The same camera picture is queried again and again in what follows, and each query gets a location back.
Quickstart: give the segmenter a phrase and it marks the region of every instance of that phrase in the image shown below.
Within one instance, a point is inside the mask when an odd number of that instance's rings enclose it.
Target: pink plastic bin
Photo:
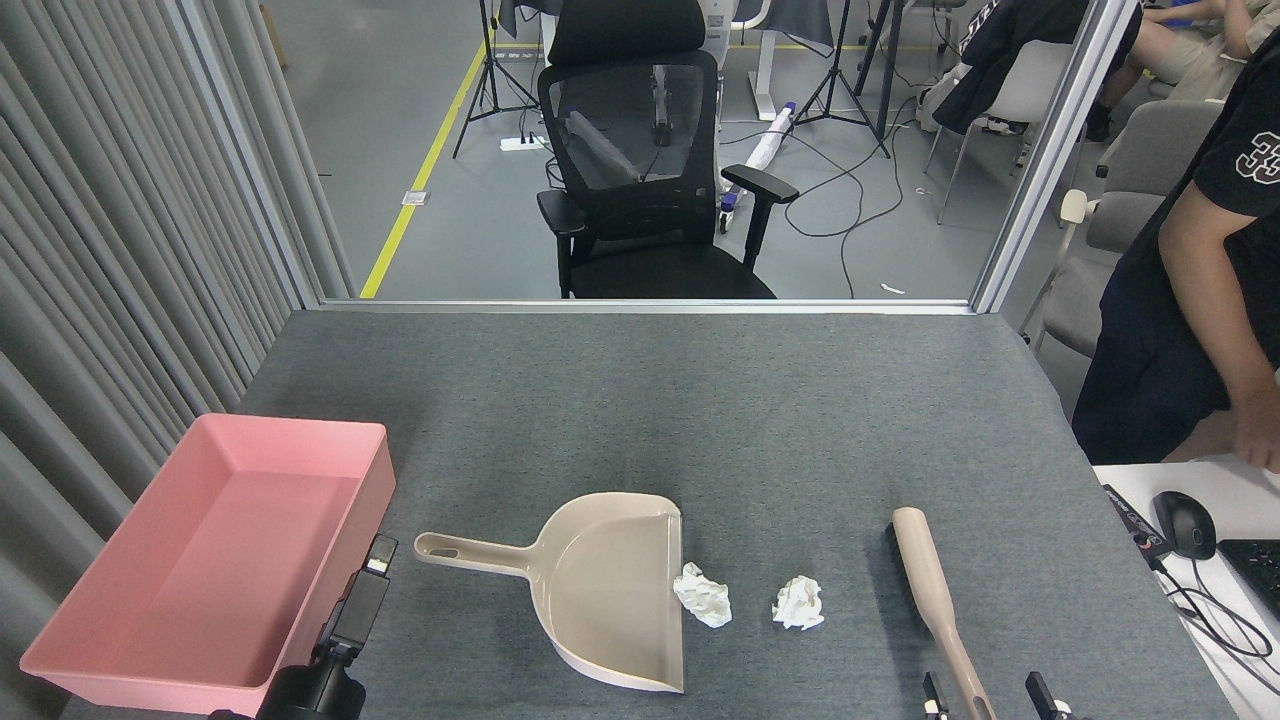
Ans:
[[[204,415],[20,666],[99,705],[252,716],[394,488],[383,425]]]

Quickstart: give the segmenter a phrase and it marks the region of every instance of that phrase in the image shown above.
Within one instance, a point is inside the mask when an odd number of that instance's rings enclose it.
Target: chair headrest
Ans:
[[[564,0],[553,65],[580,65],[703,46],[707,27],[698,0]]]

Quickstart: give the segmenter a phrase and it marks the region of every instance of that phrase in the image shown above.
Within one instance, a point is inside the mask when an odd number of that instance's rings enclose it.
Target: crumpled paper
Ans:
[[[703,570],[692,562],[686,562],[684,574],[676,578],[671,589],[676,597],[709,628],[719,628],[733,619],[728,606],[728,585],[713,583],[703,575]]]
[[[813,578],[796,575],[778,591],[778,603],[773,606],[773,621],[782,623],[783,628],[800,628],[808,630],[820,624],[822,600],[818,593],[822,588]]]

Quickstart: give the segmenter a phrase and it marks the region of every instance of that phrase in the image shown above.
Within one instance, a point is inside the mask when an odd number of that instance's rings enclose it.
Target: person's hand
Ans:
[[[1280,386],[1271,383],[1235,407],[1235,454],[1254,468],[1280,473]]]

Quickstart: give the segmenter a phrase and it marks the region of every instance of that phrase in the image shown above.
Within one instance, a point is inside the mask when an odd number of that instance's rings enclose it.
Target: brush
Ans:
[[[933,633],[933,642],[951,667],[956,685],[960,687],[961,700],[969,710],[969,717],[996,720],[991,698],[987,697],[987,691],[978,679],[978,671],[974,670],[973,661],[960,642],[951,592],[947,589],[947,579],[942,574],[942,562],[938,561],[938,550],[933,544],[924,512],[916,507],[899,507],[893,511],[891,529],[897,541],[902,569],[906,570],[906,580],[911,585],[915,609]]]

